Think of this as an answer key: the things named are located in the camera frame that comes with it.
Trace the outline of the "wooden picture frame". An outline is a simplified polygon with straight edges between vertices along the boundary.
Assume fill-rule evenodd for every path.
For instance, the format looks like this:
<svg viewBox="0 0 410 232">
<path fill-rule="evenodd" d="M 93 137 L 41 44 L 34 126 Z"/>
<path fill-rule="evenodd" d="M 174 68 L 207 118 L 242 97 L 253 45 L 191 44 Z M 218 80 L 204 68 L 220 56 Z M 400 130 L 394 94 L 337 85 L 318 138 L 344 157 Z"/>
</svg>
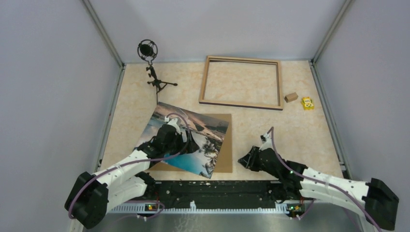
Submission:
<svg viewBox="0 0 410 232">
<path fill-rule="evenodd" d="M 281 62 L 261 58 L 207 56 L 198 102 L 282 111 Z"/>
</svg>

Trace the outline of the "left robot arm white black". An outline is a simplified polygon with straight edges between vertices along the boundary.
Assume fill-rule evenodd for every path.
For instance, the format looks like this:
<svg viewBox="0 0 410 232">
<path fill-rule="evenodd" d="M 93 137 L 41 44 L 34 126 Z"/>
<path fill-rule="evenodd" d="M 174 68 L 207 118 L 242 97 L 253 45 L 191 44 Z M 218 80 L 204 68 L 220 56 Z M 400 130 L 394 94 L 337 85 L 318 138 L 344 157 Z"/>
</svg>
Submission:
<svg viewBox="0 0 410 232">
<path fill-rule="evenodd" d="M 151 199 L 153 180 L 146 170 L 157 163 L 198 149 L 187 120 L 177 113 L 168 114 L 157 134 L 134 148 L 123 160 L 99 172 L 81 173 L 64 204 L 70 219 L 85 228 L 97 226 L 112 208 L 136 197 Z"/>
</svg>

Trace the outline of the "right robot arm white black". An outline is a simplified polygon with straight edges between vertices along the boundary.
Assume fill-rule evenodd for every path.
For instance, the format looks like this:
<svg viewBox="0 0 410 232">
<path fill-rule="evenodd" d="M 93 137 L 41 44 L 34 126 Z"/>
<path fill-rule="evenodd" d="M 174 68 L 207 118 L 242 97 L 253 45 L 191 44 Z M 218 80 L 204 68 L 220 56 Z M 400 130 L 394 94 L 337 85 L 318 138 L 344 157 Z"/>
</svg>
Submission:
<svg viewBox="0 0 410 232">
<path fill-rule="evenodd" d="M 244 168 L 266 172 L 277 178 L 289 199 L 312 198 L 348 209 L 374 227 L 394 231 L 399 197 L 382 181 L 369 182 L 335 177 L 291 160 L 276 151 L 270 135 L 261 136 L 262 145 L 253 146 L 238 160 Z"/>
</svg>

